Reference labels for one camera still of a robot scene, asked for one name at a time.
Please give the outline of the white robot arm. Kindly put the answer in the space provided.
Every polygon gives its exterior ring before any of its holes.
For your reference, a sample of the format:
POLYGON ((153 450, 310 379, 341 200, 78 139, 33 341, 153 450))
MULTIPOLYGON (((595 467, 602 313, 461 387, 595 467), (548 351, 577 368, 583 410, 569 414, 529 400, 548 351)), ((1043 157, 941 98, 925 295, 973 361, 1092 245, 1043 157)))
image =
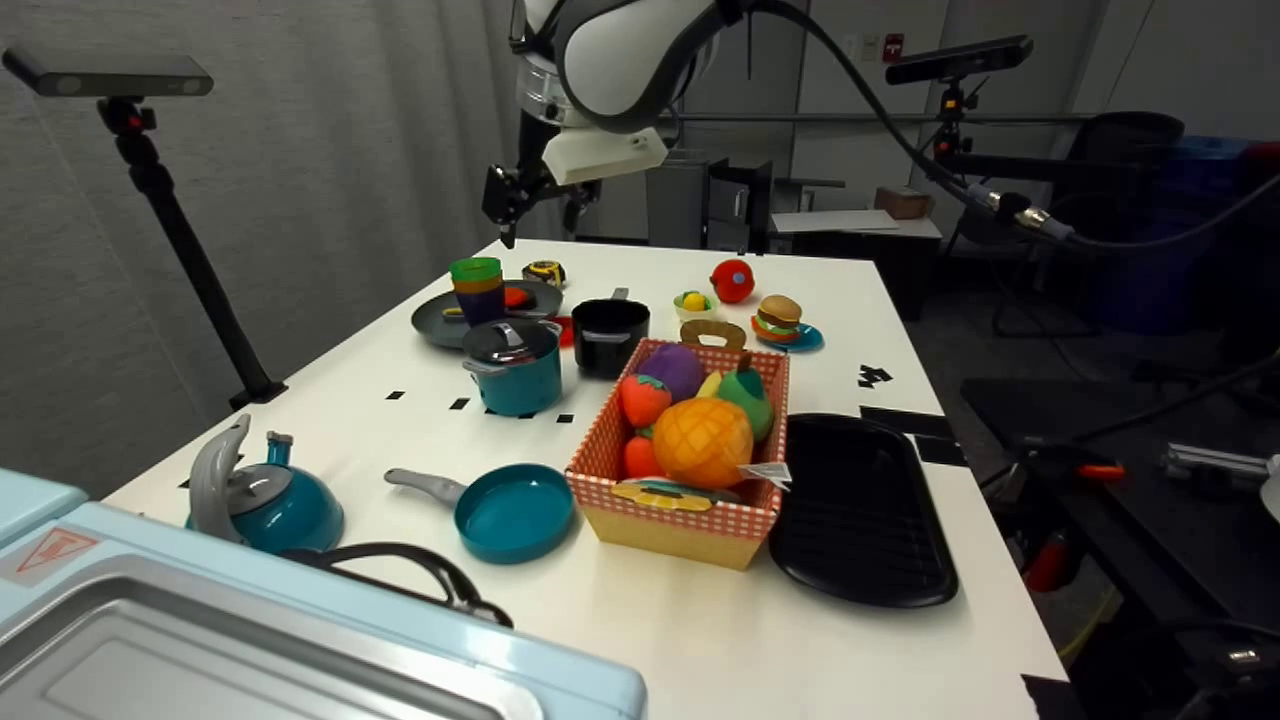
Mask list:
POLYGON ((747 0, 512 0, 521 158, 483 177, 505 247, 529 206, 670 158, 659 113, 747 0))

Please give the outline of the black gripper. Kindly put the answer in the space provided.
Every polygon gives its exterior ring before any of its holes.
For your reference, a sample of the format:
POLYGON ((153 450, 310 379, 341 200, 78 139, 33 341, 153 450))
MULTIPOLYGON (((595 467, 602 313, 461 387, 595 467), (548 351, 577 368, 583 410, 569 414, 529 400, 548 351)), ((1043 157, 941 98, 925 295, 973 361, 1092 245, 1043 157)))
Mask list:
POLYGON ((483 177, 483 215, 498 223, 498 240, 505 247, 515 245, 515 221, 536 206, 541 200, 563 200, 563 215, 577 221, 595 194, 602 184, 573 184, 560 188, 544 162, 544 149, 558 135, 558 122, 521 115, 515 133, 515 162, 491 162, 483 177))

